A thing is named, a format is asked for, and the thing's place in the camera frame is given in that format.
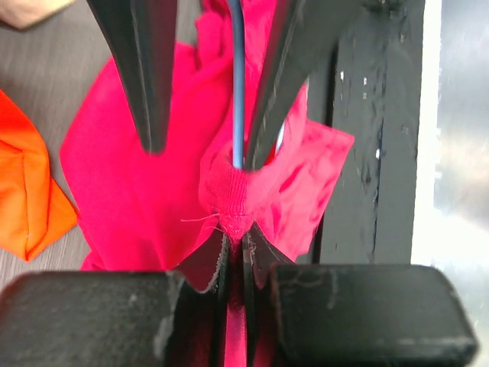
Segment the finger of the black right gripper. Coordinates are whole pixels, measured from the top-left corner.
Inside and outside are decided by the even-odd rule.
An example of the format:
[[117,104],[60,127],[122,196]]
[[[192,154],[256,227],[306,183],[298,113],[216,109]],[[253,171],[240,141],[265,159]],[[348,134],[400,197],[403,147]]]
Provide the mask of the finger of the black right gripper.
[[268,38],[244,168],[264,166],[288,112],[309,75],[331,55],[341,32],[366,1],[279,1]]
[[176,0],[88,2],[115,60],[142,148],[165,149],[176,43]]

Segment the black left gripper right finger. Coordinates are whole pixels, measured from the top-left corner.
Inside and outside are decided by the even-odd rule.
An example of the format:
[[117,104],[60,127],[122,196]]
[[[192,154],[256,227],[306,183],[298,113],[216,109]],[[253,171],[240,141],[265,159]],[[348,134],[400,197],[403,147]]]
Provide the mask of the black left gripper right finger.
[[277,344],[277,317],[270,285],[275,265],[293,262],[263,234],[257,223],[242,242],[244,309],[246,325],[246,365],[270,366]]

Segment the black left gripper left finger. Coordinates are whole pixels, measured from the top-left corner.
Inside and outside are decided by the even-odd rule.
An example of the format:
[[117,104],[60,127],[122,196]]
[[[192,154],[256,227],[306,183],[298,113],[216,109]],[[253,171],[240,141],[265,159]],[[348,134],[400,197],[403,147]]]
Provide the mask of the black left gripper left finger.
[[228,238],[214,231],[177,265],[185,282],[173,313],[168,366],[223,366],[228,285]]

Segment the light blue wire hanger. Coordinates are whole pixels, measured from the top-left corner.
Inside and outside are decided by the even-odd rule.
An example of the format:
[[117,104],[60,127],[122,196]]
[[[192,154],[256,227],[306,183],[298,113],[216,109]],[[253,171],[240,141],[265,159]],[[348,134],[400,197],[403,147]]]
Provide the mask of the light blue wire hanger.
[[245,141],[245,22],[240,1],[229,1],[233,38],[233,137],[232,164],[240,170],[258,171],[279,140],[289,106],[279,94],[285,76],[289,29],[295,1],[279,1],[274,9],[257,97],[254,103],[251,132]]

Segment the magenta t shirt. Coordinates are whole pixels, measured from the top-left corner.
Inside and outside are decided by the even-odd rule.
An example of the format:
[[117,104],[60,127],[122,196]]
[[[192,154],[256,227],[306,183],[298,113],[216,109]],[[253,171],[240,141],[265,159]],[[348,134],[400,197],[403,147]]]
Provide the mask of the magenta t shirt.
[[196,44],[176,46],[162,154],[143,151],[113,61],[66,135],[60,161],[91,248],[85,270],[169,270],[212,231],[237,248],[252,224],[290,259],[309,250],[354,139],[310,121],[302,88],[279,152],[255,174],[234,169],[231,15],[224,1],[202,6]]

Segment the orange t shirt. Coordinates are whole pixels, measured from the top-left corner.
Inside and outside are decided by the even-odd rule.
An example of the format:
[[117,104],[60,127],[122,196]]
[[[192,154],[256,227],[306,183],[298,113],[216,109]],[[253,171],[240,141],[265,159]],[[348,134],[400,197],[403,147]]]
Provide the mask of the orange t shirt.
[[47,147],[29,118],[1,94],[1,248],[25,261],[77,224],[50,174]]

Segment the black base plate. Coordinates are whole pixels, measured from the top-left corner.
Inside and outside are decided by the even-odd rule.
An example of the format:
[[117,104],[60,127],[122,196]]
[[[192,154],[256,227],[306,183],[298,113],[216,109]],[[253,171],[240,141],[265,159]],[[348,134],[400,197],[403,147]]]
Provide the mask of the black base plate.
[[410,262],[424,10],[375,2],[309,79],[309,118],[355,142],[303,264]]

